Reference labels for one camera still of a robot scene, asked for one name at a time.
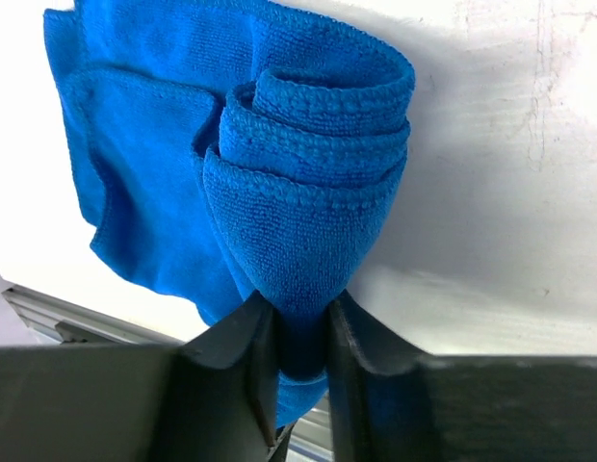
towel fold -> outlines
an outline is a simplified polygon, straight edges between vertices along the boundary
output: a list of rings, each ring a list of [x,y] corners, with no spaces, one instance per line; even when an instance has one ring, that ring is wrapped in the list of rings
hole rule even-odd
[[[81,0],[44,32],[91,248],[209,325],[259,290],[294,421],[326,388],[325,307],[402,176],[411,65],[265,0]]]

scuff mark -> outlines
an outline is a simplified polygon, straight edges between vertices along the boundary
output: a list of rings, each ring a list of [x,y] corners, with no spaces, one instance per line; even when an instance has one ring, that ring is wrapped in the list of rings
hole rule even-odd
[[[564,12],[564,13],[560,13],[558,16],[572,16],[572,17],[584,18],[584,23],[581,26],[580,32],[585,32],[585,29],[587,29],[587,25],[591,21],[593,21],[593,20],[597,21],[597,11],[595,11],[595,12]]]
[[[536,20],[536,61],[533,73],[532,106],[528,113],[530,143],[528,161],[534,171],[542,171],[546,156],[546,108],[543,99],[550,101],[554,83],[551,81],[553,62],[553,23],[552,0],[540,0]]]
[[[472,11],[472,0],[465,2],[465,35],[470,36],[470,12]]]
[[[435,80],[433,80],[433,76],[430,74],[429,75],[429,86],[430,86],[430,90],[433,92],[437,91],[437,87],[435,86]]]

blue microfiber towel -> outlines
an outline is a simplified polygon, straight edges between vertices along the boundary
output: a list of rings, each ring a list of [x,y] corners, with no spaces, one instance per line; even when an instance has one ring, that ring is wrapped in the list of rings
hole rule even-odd
[[[296,420],[402,176],[411,65],[265,0],[81,0],[44,34],[91,248],[209,325],[260,291],[282,315],[277,424]]]

white surface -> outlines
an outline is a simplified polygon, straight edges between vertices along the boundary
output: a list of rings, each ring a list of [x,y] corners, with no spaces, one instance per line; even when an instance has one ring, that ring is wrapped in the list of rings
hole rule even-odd
[[[597,353],[597,0],[282,3],[416,67],[411,159],[358,300],[431,351]],[[43,50],[50,5],[0,2],[0,272],[187,340],[203,328],[191,303],[88,249]]]

towel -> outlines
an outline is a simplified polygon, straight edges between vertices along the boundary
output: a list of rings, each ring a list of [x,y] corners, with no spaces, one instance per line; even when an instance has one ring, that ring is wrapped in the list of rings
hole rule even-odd
[[[400,183],[412,66],[266,0],[80,0],[44,37],[92,250],[209,325],[260,291],[293,422],[326,390],[325,307]]]

